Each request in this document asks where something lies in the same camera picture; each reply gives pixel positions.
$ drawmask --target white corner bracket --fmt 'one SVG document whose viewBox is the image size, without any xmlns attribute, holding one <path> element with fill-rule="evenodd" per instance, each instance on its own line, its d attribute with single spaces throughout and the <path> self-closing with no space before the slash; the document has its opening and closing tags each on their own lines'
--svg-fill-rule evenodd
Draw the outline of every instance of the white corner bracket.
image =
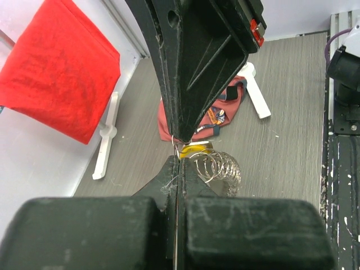
<svg viewBox="0 0 360 270">
<path fill-rule="evenodd" d="M 245 66 L 243 66 L 242 69 L 237 73 L 237 75 L 245 77 L 247 81 L 247 91 L 249 93 L 251 101 L 254 104 L 259 118 L 263 119 L 269 117 L 271 115 L 271 112 L 254 78 L 256 73 L 257 72 L 255 70 L 255 66 L 252 63 L 247 62 Z"/>
<path fill-rule="evenodd" d="M 115 127 L 116 117 L 118 115 L 120 98 L 118 92 L 114 92 L 110 98 L 109 112 L 107 113 L 106 123 L 100 123 L 100 135 L 102 137 L 100 151 L 97 157 L 95 172 L 92 179 L 99 180 L 105 176 L 107 162 L 110 155 L 111 141 L 117 134 Z"/>
</svg>

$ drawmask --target scuffed black surface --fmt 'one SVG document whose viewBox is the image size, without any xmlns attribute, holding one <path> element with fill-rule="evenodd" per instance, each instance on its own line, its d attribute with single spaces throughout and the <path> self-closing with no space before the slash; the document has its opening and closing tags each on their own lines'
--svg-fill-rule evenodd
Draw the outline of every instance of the scuffed black surface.
<svg viewBox="0 0 360 270">
<path fill-rule="evenodd" d="M 190 159 L 182 159 L 179 167 L 179 181 L 177 190 L 177 228 L 178 228 L 178 257 L 177 269 L 188 270 L 188 258 L 186 257 L 186 201 L 192 196 L 209 196 L 215 199 L 216 193 L 199 178 Z"/>
<path fill-rule="evenodd" d="M 154 269 L 158 214 L 153 199 L 141 197 L 27 202 L 2 242 L 0 269 Z"/>
<path fill-rule="evenodd" d="M 177 156 L 168 157 L 157 176 L 155 176 L 151 181 L 149 181 L 148 184 L 146 184 L 133 196 L 152 197 L 155 200 L 157 207 L 161 211 L 164 211 L 168 206 L 170 194 L 176 193 L 178 171 L 179 159 Z"/>
<path fill-rule="evenodd" d="M 194 198 L 188 252 L 197 269 L 332 269 L 321 218 L 296 200 Z"/>
<path fill-rule="evenodd" d="M 359 269 L 360 138 L 331 135 L 327 187 L 327 231 L 338 269 Z"/>
</svg>

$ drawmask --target yellow object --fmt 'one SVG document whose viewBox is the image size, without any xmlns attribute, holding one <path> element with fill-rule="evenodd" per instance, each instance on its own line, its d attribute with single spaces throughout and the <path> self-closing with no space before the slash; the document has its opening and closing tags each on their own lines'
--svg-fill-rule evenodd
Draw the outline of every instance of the yellow object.
<svg viewBox="0 0 360 270">
<path fill-rule="evenodd" d="M 200 152 L 210 154 L 211 151 L 206 150 L 206 149 L 212 149 L 212 148 L 213 148 L 213 144 L 209 141 L 192 142 L 189 145 L 185 145 L 183 147 L 183 149 L 181 149 L 181 151 L 179 152 L 179 155 L 180 155 L 179 158 L 180 159 L 189 158 L 193 154 L 200 153 Z"/>
</svg>

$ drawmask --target metal frame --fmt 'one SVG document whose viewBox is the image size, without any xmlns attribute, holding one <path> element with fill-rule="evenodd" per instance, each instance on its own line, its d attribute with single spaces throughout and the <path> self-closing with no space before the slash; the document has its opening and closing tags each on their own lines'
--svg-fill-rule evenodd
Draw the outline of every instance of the metal frame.
<svg viewBox="0 0 360 270">
<path fill-rule="evenodd" d="M 0 40 L 11 50 L 15 45 L 15 42 L 1 29 L 0 29 Z"/>
<path fill-rule="evenodd" d="M 330 36 L 353 27 L 360 10 L 331 16 Z M 345 36 L 334 40 L 330 57 L 341 46 Z M 334 105 L 334 80 L 328 81 L 328 126 L 324 128 L 323 185 L 326 192 L 322 200 L 326 205 L 327 233 L 337 257 L 337 269 L 359 269 L 360 266 L 360 136 L 349 133 L 340 135 L 334 129 L 334 116 L 339 106 Z"/>
<path fill-rule="evenodd" d="M 125 36 L 128 38 L 132 46 L 135 48 L 135 50 L 139 53 L 139 55 L 142 58 L 148 58 L 150 57 L 148 51 L 140 40 L 136 37 L 131 27 L 128 25 L 128 23 L 123 19 L 121 13 L 117 9 L 116 5 L 114 5 L 112 0 L 100 0 L 103 5 L 106 7 L 108 12 L 110 13 L 111 17 L 115 20 L 116 24 L 121 28 L 121 30 L 124 32 Z"/>
</svg>

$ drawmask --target white panel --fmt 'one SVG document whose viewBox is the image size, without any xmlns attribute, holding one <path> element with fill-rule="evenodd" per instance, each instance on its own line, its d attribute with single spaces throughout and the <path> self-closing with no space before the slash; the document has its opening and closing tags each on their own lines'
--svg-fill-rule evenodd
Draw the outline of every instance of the white panel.
<svg viewBox="0 0 360 270">
<path fill-rule="evenodd" d="M 360 8 L 359 0 L 262 0 L 267 40 L 328 30 L 330 15 Z"/>
<path fill-rule="evenodd" d="M 358 20 L 360 20 L 360 10 L 354 10 L 352 12 L 352 27 L 355 26 Z"/>
<path fill-rule="evenodd" d="M 139 55 L 98 0 L 74 2 L 120 52 L 121 77 L 115 89 L 122 93 Z M 0 29 L 16 41 L 41 3 L 42 0 L 0 0 Z M 8 53 L 0 44 L 0 68 Z M 72 196 L 99 141 L 98 131 L 89 145 L 83 145 L 25 115 L 4 109 L 0 114 L 0 239 L 26 200 Z"/>
<path fill-rule="evenodd" d="M 339 14 L 339 32 L 350 27 L 348 15 L 349 14 L 347 12 L 342 12 Z M 337 48 L 340 47 L 346 36 L 347 35 L 341 35 L 335 40 Z"/>
<path fill-rule="evenodd" d="M 141 42 L 142 47 L 147 49 L 147 52 L 149 53 L 149 49 L 147 48 L 145 38 L 142 35 L 141 29 L 139 25 L 136 22 L 135 17 L 131 13 L 131 10 L 129 6 L 126 4 L 125 0 L 112 0 L 114 6 L 118 9 L 120 12 L 122 18 L 127 22 L 129 27 L 132 29 L 134 35 L 138 38 L 138 40 Z"/>
<path fill-rule="evenodd" d="M 339 16 L 338 14 L 333 14 L 331 15 L 331 19 L 330 19 L 330 34 L 332 33 L 337 33 L 339 29 Z M 333 57 L 336 49 L 338 48 L 337 43 L 338 39 L 334 40 L 331 44 L 330 44 L 330 59 Z M 333 119 L 334 117 L 334 80 L 329 78 L 328 81 L 329 87 L 328 87 L 328 118 L 330 120 Z"/>
<path fill-rule="evenodd" d="M 136 49 L 141 57 L 150 57 L 149 50 L 144 44 L 145 40 L 141 35 L 138 37 L 138 33 L 135 33 L 126 19 L 119 11 L 119 7 L 113 3 L 113 0 L 100 0 L 105 6 L 111 17 L 116 22 L 117 26 L 122 29 L 125 36 L 128 38 L 132 46 Z"/>
</svg>

